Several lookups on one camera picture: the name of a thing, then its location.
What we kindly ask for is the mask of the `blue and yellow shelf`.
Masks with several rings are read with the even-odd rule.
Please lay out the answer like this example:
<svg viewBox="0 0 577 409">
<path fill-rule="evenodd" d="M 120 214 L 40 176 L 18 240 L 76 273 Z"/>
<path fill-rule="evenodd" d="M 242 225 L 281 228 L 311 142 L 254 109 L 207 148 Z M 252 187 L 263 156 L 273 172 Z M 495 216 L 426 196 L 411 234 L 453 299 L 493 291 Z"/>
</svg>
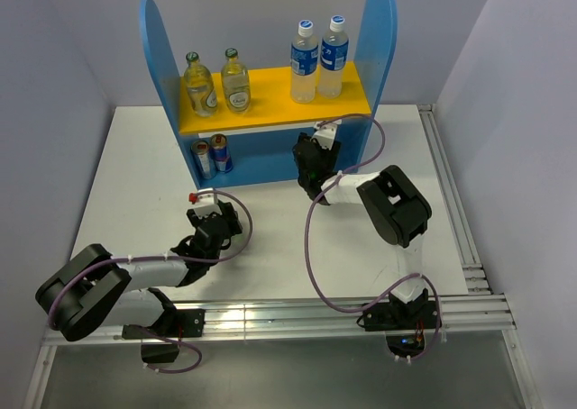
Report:
<svg viewBox="0 0 577 409">
<path fill-rule="evenodd" d="M 396 0 L 366 0 L 353 60 L 343 70 L 342 93 L 335 99 L 317 96 L 298 104 L 289 96 L 290 69 L 261 68 L 250 72 L 252 101 L 246 114 L 225 106 L 203 118 L 193 112 L 170 47 L 158 6 L 141 0 L 140 33 L 151 80 L 159 95 L 190 176 L 199 189 L 244 186 L 293 180 L 297 166 L 292 148 L 312 123 L 342 120 L 342 143 L 336 166 L 360 163 L 371 124 L 361 114 L 375 114 L 394 57 L 398 35 Z M 233 168 L 205 179 L 191 150 L 200 134 L 224 132 Z"/>
</svg>

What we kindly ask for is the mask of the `Chang soda water bottle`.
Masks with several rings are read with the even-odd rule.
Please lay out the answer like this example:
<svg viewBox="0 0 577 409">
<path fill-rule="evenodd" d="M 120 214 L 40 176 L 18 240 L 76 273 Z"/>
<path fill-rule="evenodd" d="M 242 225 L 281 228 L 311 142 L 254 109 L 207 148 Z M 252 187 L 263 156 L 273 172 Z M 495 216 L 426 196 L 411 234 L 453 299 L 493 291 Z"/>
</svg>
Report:
<svg viewBox="0 0 577 409">
<path fill-rule="evenodd" d="M 221 82 L 228 109 L 237 114 L 248 111 L 251 88 L 248 68 L 239 60 L 238 50 L 228 48 L 224 52 L 225 64 L 221 69 Z"/>
<path fill-rule="evenodd" d="M 210 117 L 217 110 L 217 96 L 211 72 L 199 61 L 199 55 L 190 51 L 186 55 L 187 68 L 184 83 L 195 114 Z"/>
</svg>

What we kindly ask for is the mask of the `Pocari Sweat bottle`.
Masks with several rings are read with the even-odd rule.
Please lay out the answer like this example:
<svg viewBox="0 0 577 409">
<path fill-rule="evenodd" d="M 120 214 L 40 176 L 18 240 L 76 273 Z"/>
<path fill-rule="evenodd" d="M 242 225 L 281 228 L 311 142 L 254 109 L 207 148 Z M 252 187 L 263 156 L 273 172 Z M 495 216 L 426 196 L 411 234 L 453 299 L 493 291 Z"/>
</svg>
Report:
<svg viewBox="0 0 577 409">
<path fill-rule="evenodd" d="M 296 103 L 307 104 L 315 98 L 317 65 L 318 39 L 314 35 L 314 24 L 301 20 L 290 52 L 290 96 Z"/>
<path fill-rule="evenodd" d="M 346 65 L 349 37 L 345 32 L 345 19 L 334 15 L 321 42 L 320 73 L 317 91 L 325 98 L 336 98 L 342 92 L 343 68 Z"/>
</svg>

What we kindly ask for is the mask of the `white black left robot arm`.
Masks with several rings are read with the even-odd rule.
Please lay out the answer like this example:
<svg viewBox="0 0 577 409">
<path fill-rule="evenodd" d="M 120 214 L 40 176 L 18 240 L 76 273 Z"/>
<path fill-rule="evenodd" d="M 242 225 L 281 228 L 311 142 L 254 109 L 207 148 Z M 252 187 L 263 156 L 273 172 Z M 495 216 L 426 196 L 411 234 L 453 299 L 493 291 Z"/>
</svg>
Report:
<svg viewBox="0 0 577 409">
<path fill-rule="evenodd" d="M 187 217 L 193 233 L 162 256 L 116 259 L 99 243 L 86 246 L 35 294 L 51 329 L 80 341 L 101 326 L 123 326 L 133 338 L 174 336 L 186 327 L 161 288 L 196 283 L 243 232 L 234 206 L 219 199 L 195 204 Z"/>
</svg>

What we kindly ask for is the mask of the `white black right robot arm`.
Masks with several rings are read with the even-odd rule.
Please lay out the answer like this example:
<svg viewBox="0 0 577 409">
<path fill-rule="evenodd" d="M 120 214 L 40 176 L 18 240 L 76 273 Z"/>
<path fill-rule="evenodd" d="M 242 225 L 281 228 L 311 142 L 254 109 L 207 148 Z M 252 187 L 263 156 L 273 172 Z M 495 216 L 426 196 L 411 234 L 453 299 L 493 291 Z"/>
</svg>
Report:
<svg viewBox="0 0 577 409">
<path fill-rule="evenodd" d="M 390 165 L 370 174 L 345 174 L 334 169 L 338 141 L 325 148 L 316 135 L 298 136 L 292 153 L 298 184 L 312 204 L 307 212 L 305 235 L 318 205 L 361 205 L 378 235 L 396 249 L 393 270 L 398 280 L 377 301 L 352 309 L 366 332 L 441 329 L 436 290 L 423 276 L 422 245 L 432 208 L 402 169 Z"/>
</svg>

